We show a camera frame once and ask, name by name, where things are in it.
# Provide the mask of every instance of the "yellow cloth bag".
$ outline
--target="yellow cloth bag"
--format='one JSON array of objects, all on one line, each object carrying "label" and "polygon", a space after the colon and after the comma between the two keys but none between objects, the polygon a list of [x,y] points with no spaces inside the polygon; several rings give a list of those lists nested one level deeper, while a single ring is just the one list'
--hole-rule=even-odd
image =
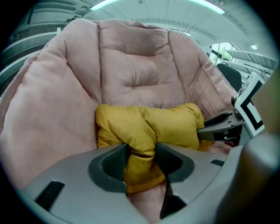
[{"label": "yellow cloth bag", "polygon": [[204,118],[193,103],[172,109],[103,104],[96,109],[96,122],[99,127],[98,148],[129,144],[131,154],[124,181],[127,192],[134,193],[165,179],[154,160],[155,144],[165,142],[198,150],[200,142],[196,130],[203,127]]}]

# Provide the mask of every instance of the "pink padded seat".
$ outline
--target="pink padded seat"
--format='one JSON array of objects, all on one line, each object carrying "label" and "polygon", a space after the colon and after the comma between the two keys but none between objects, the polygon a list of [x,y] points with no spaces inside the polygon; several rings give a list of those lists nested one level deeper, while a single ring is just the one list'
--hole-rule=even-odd
[{"label": "pink padded seat", "polygon": [[[135,21],[74,20],[30,57],[0,102],[1,162],[17,188],[57,161],[96,148],[98,104],[172,108],[194,102],[205,119],[235,90],[183,33]],[[225,144],[210,151],[228,150]],[[165,183],[129,199],[159,220]]]}]

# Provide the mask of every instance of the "black chair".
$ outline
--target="black chair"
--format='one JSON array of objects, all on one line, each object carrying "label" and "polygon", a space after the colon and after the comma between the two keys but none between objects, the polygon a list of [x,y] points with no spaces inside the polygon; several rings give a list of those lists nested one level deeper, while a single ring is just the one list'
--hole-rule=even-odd
[{"label": "black chair", "polygon": [[241,74],[237,70],[225,65],[217,64],[217,68],[221,71],[230,85],[238,92],[242,87]]}]

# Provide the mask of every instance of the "ceiling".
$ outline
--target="ceiling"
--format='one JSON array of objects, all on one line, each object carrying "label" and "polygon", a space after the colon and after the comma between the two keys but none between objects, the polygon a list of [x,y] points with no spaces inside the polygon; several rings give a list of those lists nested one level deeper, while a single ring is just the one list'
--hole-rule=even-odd
[{"label": "ceiling", "polygon": [[[18,30],[76,18],[119,18],[189,32],[201,46],[231,42],[237,49],[278,57],[266,26],[242,0],[209,0],[225,10],[222,15],[189,0],[119,0],[99,10],[90,10],[102,1],[41,0],[26,14]],[[257,45],[258,49],[252,50],[251,45]]]}]

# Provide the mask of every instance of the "ceiling light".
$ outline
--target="ceiling light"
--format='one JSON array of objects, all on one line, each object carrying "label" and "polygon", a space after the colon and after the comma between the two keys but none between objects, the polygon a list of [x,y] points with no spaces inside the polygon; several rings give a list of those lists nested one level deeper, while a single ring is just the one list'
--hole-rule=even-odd
[{"label": "ceiling light", "polygon": [[251,48],[254,49],[254,50],[258,49],[258,47],[256,45],[252,45]]},{"label": "ceiling light", "polygon": [[106,6],[106,5],[109,5],[111,3],[114,3],[116,1],[119,1],[119,0],[105,0],[105,1],[103,1],[101,3],[98,3],[97,5],[95,5],[93,7],[91,7],[91,10],[94,11],[94,10],[100,9],[100,8],[102,8],[102,7]]},{"label": "ceiling light", "polygon": [[204,5],[212,10],[214,10],[215,12],[219,13],[219,14],[224,14],[225,11],[222,10],[221,8],[219,8],[218,6],[215,6],[214,4],[207,2],[205,0],[190,0],[192,2],[196,2],[198,4]]},{"label": "ceiling light", "polygon": [[187,34],[188,36],[191,35],[190,33],[187,33],[187,32],[185,32],[185,31],[181,31],[181,30],[175,30],[175,31],[183,32],[184,34]]}]

